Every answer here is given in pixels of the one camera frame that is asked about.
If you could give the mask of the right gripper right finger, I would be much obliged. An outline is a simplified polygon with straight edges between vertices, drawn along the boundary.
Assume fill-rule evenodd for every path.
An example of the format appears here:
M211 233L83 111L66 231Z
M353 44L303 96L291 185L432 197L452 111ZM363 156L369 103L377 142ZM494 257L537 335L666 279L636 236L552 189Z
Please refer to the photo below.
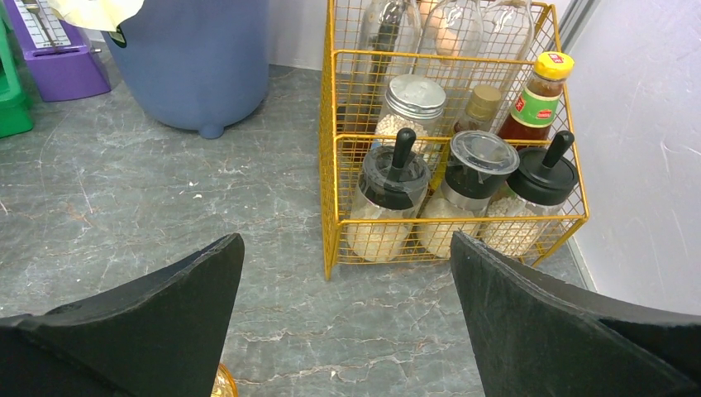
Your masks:
M488 396L697 396L700 318L610 298L463 232L451 272Z

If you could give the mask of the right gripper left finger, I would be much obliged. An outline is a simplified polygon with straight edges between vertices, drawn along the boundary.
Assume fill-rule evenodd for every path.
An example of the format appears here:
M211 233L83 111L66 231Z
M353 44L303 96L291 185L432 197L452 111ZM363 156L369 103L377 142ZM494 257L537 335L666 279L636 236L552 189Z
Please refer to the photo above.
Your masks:
M2 318L2 395L210 395L244 256L227 234L113 289Z

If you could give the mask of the spice jar black lid beans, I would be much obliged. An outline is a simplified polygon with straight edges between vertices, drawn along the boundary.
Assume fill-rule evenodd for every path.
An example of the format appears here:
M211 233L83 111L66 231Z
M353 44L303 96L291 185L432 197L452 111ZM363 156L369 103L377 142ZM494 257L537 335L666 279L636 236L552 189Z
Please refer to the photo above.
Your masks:
M518 154L520 165L492 197L487 208L488 222L482 229L485 244L505 256L525 256L550 225L545 216L554 216L579 183L577 167L565 158L575 136L557 132L547 147L530 146Z

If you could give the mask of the spice jar black lid powder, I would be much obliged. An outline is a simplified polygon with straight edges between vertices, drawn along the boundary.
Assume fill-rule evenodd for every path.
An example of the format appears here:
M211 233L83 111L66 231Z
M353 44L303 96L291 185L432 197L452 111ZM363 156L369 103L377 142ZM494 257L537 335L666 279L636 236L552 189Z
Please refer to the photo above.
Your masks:
M392 145L376 146L363 160L349 219L349 248L364 261L388 262L403 250L412 231L407 219L417 212L427 195L431 171L412 151L416 132L403 127Z

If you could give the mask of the red sauce bottle yellow cap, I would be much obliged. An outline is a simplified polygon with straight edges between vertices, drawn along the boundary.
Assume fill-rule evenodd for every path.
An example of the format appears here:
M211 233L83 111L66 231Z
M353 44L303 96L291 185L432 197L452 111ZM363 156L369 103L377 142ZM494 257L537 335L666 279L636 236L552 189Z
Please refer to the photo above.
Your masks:
M497 130L504 140L544 141L555 121L565 82L575 67L574 59L559 51L539 54L521 93Z

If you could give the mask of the small yellow oil bottle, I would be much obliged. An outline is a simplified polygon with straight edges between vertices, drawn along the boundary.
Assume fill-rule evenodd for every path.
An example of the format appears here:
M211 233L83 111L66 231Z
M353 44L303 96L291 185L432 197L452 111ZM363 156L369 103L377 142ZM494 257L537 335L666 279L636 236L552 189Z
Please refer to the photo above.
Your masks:
M501 102L502 93L497 88L489 84L476 85L453 125L453 132L490 132Z

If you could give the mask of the white blue canister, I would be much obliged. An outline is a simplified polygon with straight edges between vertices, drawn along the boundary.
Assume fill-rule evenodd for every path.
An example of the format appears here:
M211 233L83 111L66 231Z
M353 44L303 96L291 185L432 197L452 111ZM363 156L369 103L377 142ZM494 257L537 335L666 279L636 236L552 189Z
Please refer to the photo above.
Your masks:
M371 146L392 146L399 130L410 128L417 136L412 150L427 160L436 145L426 138L437 135L445 105L446 93L434 80L415 74L391 78Z

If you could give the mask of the glass oil bottle amber residue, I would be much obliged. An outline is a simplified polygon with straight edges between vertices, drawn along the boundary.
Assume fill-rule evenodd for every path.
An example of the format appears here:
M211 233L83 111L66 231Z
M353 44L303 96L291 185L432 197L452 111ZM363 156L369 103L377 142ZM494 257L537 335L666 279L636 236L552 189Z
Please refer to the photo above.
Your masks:
M491 2L483 13L483 41L479 56L491 60L523 61L535 35L532 2L502 0ZM477 69L479 82L492 84L506 94L520 65L483 63Z

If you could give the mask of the clear glass oil bottle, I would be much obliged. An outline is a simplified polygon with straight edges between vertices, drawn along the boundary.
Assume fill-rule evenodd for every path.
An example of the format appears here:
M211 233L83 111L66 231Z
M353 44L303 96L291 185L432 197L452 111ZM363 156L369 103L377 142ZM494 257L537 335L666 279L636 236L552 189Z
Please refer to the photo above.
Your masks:
M421 1L422 20L412 72L436 81L446 92L446 111L461 112L467 100L471 66L458 57L475 57L483 34L482 10L477 1Z

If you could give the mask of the glass oil bottle dark liquid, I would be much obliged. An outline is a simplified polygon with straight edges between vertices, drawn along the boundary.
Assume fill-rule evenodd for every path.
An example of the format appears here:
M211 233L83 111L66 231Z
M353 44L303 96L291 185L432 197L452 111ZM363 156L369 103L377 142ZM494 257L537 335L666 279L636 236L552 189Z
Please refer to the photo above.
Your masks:
M342 133L372 133L384 104L387 83L410 67L397 53L417 48L421 18L415 1L372 1L365 8L355 44Z

